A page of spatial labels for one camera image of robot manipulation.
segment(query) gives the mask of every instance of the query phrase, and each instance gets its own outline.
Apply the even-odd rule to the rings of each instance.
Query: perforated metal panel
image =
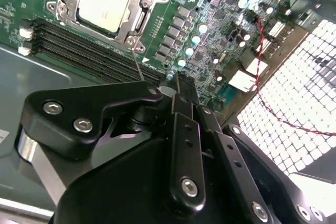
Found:
[[[336,24],[323,20],[261,90],[276,115],[291,124],[336,131]],[[322,136],[280,123],[255,96],[238,115],[241,128],[287,175],[336,147]]]

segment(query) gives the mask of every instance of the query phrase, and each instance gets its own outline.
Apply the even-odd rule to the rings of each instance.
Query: red and black wire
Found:
[[[266,104],[266,102],[263,100],[263,97],[261,95],[261,91],[260,91],[260,75],[259,75],[259,67],[260,67],[260,62],[261,62],[261,59],[262,59],[262,56],[263,56],[263,53],[262,53],[262,45],[264,43],[264,40],[265,40],[265,34],[264,34],[264,26],[263,26],[263,21],[261,19],[258,19],[258,22],[257,22],[257,26],[258,26],[258,29],[260,30],[260,34],[261,34],[261,40],[260,40],[260,51],[259,51],[259,54],[258,54],[258,65],[257,65],[257,74],[256,74],[256,87],[257,87],[257,95],[258,95],[258,98],[259,98],[259,101],[261,103],[261,105],[269,112],[271,113],[279,122],[281,123],[284,123],[292,128],[295,128],[295,129],[298,129],[298,130],[303,130],[305,132],[308,132],[308,133],[314,133],[314,134],[317,134],[317,135],[324,135],[324,136],[336,136],[336,133],[335,132],[321,132],[321,131],[318,131],[318,130],[313,130],[313,129],[308,129],[308,128],[305,128],[303,126],[300,126],[300,125],[295,125],[295,124],[292,124],[290,122],[288,122],[287,120],[279,117],[275,112],[274,110],[268,106]]]

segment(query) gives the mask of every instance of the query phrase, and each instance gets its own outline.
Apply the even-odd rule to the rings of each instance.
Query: electrolytic capacitor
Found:
[[[241,38],[241,36],[236,37],[236,42],[239,47],[245,47],[246,45],[246,42],[243,40],[243,38]]]
[[[271,7],[269,4],[261,2],[259,3],[259,7],[266,13],[266,14],[271,14],[274,9]]]
[[[215,71],[215,78],[216,81],[222,81],[223,80],[223,75],[221,72],[219,72],[218,70]]]
[[[212,63],[213,63],[213,64],[218,64],[218,63],[219,63],[219,57],[218,57],[218,54],[216,54],[216,53],[212,53],[212,54],[211,54],[211,60],[212,60]]]
[[[244,29],[240,30],[240,35],[244,40],[249,40],[251,38],[250,34]]]

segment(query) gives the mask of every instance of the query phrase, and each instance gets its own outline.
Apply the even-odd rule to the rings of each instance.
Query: capacitor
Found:
[[[194,49],[192,47],[187,47],[185,49],[185,54],[187,55],[188,58],[190,58],[194,54]]]
[[[246,42],[243,40],[243,38],[241,38],[241,36],[236,37],[236,42],[239,45],[239,47],[245,47],[246,45]]]
[[[197,29],[199,34],[205,34],[208,31],[208,26],[202,23],[197,26]]]
[[[197,35],[193,35],[191,38],[191,42],[197,46],[201,42],[201,38]]]
[[[216,53],[212,53],[212,54],[211,54],[211,60],[212,60],[212,63],[213,63],[213,64],[218,64],[218,63],[219,63],[219,57],[218,57],[218,54],[216,54]]]
[[[251,35],[244,29],[240,30],[240,35],[244,40],[249,40],[251,38]]]
[[[292,10],[288,7],[282,6],[279,8],[279,13],[285,15],[285,16],[289,16],[292,14]]]
[[[177,64],[178,64],[180,67],[184,68],[185,65],[187,64],[187,62],[185,61],[184,58],[179,58],[179,59],[177,60]]]
[[[247,0],[239,0],[238,1],[238,7],[240,8],[240,9],[244,9],[244,8],[246,8],[248,6],[248,2],[247,2]]]
[[[271,14],[274,9],[273,7],[271,7],[269,4],[265,3],[265,2],[260,2],[259,3],[259,7],[266,13],[266,14]]]
[[[173,70],[168,70],[167,71],[167,75],[166,75],[166,78],[167,78],[167,80],[168,81],[171,81],[172,79],[173,79],[173,77],[174,77],[174,71]]]
[[[215,78],[216,81],[222,81],[223,80],[223,75],[221,72],[219,72],[218,70],[215,71]]]

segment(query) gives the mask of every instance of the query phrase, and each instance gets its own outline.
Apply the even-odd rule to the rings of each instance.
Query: black metal arm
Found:
[[[176,89],[133,82],[31,94],[16,164],[55,202],[50,223],[328,223],[239,127],[222,132],[195,97],[186,79]],[[96,145],[125,135],[148,137],[92,168]]]

